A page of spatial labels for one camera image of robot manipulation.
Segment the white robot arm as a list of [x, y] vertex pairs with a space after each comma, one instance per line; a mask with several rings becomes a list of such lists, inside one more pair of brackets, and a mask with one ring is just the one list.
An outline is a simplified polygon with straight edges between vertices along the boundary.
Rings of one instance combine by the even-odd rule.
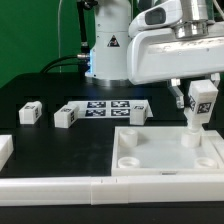
[[224, 72], [224, 21], [206, 0], [97, 0], [88, 81], [135, 85]]

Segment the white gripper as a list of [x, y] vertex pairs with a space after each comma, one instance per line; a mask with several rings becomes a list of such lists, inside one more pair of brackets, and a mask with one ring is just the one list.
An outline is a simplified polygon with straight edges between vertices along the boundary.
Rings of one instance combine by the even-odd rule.
[[224, 72], [224, 21], [209, 14], [206, 0], [158, 0], [129, 26], [128, 78], [134, 84], [169, 80], [178, 109], [184, 94], [177, 78], [210, 75], [215, 87]]

